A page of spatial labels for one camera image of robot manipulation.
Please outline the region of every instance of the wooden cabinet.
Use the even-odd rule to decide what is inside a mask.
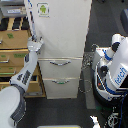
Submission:
[[[24,57],[29,53],[27,49],[28,31],[10,30],[13,21],[13,18],[9,19],[7,31],[0,31],[0,39],[2,40],[0,44],[0,90],[10,86],[10,78],[19,73],[23,68]],[[45,97],[45,90],[38,64],[24,96]]]

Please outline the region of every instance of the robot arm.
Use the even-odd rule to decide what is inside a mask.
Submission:
[[[118,46],[120,45],[121,41],[125,37],[121,36],[120,34],[115,34],[112,37],[112,45],[107,50],[103,50],[104,56],[100,59],[100,68],[101,71],[107,70],[109,66],[111,65],[112,58],[115,54],[115,52],[118,49]]]
[[[27,91],[31,76],[37,65],[37,52],[41,48],[43,40],[34,42],[28,40],[30,53],[24,58],[24,67],[10,80],[10,87],[0,92],[0,127],[16,128],[16,124],[25,114],[25,101],[23,94]]]

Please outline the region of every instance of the gray floor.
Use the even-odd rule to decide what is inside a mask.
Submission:
[[[128,8],[127,0],[124,3],[121,3],[121,0],[106,0],[104,4],[93,0],[85,45],[87,54],[92,56],[92,44],[102,47],[110,46],[111,37],[115,33],[126,36],[120,22],[120,13],[125,8]],[[99,104],[93,97],[92,89],[90,90],[91,84],[87,80],[91,81],[90,67],[86,68],[83,64],[79,85],[81,91],[86,93],[79,91],[77,99],[26,99],[26,115],[18,124],[18,128],[36,128],[39,125],[79,125],[83,128],[92,128],[91,115],[98,117],[103,128],[105,119],[101,111],[96,109]]]

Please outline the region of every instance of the drawer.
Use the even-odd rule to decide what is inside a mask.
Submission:
[[[47,99],[77,98],[78,79],[44,79]]]
[[[4,17],[25,17],[26,10],[24,6],[2,6],[1,11]]]
[[[0,67],[0,77],[11,77],[20,72],[23,67]],[[39,75],[38,68],[36,67],[33,75]]]
[[[9,82],[0,82],[0,91],[8,86],[10,86]],[[30,84],[27,92],[25,93],[25,96],[36,97],[36,96],[42,96],[42,95],[43,95],[42,85],[40,84],[39,76],[37,76],[36,81],[30,81]]]
[[[44,78],[80,77],[82,58],[40,60],[40,70]]]
[[[0,50],[0,66],[23,66],[28,49]]]
[[[23,5],[24,0],[0,0],[1,5]]]

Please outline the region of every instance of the cabinet drawer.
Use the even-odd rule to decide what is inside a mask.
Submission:
[[[44,79],[47,99],[77,98],[79,79]]]
[[[0,0],[1,5],[23,5],[24,0]]]
[[[9,82],[0,82],[0,91],[5,87],[10,86]],[[39,77],[37,76],[36,81],[30,81],[29,87],[25,96],[42,96],[42,85],[40,84]]]
[[[8,28],[6,31],[0,31],[0,49],[23,49],[27,48],[28,30],[21,30],[23,18],[21,18],[19,30],[12,31],[15,18],[9,18]]]
[[[82,58],[39,60],[39,65],[43,78],[80,77]]]
[[[27,49],[0,50],[0,66],[23,66],[24,57],[27,53]]]
[[[0,77],[11,77],[20,72],[23,67],[0,67]],[[39,75],[38,68],[36,67],[33,75]]]
[[[25,17],[26,10],[24,6],[2,6],[1,11],[4,17]]]

